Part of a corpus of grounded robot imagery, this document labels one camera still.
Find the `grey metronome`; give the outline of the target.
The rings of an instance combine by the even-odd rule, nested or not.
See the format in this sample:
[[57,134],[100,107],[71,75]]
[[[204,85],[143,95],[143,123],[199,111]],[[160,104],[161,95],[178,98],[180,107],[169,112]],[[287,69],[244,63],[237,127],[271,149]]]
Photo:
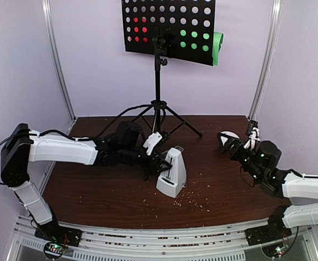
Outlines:
[[166,196],[176,198],[186,184],[186,168],[182,156],[183,148],[172,147],[165,154],[165,161],[171,165],[169,170],[162,171],[157,179],[156,188]]

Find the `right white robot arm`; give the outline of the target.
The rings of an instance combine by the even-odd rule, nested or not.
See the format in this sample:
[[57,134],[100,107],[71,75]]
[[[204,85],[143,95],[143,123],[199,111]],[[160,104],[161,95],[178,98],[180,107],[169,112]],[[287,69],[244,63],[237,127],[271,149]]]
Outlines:
[[241,169],[251,175],[254,184],[260,185],[264,193],[276,198],[309,198],[316,203],[301,206],[279,206],[268,219],[264,236],[277,239],[285,228],[318,225],[318,175],[299,173],[293,169],[277,168],[281,150],[271,141],[250,137],[240,139],[233,132],[217,135],[222,153],[240,163]]

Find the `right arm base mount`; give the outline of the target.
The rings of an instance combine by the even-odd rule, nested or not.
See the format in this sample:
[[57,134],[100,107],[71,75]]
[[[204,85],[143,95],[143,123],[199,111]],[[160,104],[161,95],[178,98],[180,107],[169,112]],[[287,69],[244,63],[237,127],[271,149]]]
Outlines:
[[277,228],[271,225],[265,225],[246,229],[245,234],[248,245],[253,246],[282,239],[284,234],[291,236],[292,230],[286,227]]

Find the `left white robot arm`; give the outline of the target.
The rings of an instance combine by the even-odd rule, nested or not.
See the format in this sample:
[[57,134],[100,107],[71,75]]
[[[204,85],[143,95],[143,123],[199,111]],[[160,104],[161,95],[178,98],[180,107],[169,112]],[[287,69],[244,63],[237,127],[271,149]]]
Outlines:
[[38,192],[28,173],[35,161],[60,161],[90,166],[139,165],[144,179],[172,168],[171,162],[156,150],[162,140],[159,132],[145,137],[140,125],[122,121],[105,137],[74,138],[58,130],[37,132],[19,124],[1,149],[1,180],[14,191],[33,216],[37,227],[50,241],[63,237],[51,207]]

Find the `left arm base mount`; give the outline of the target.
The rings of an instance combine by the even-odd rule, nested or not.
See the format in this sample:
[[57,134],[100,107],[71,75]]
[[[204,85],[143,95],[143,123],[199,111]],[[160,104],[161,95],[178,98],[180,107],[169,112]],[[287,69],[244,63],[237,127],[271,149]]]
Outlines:
[[82,231],[80,229],[59,227],[51,231],[42,231],[37,228],[34,236],[63,246],[78,247],[80,244]]

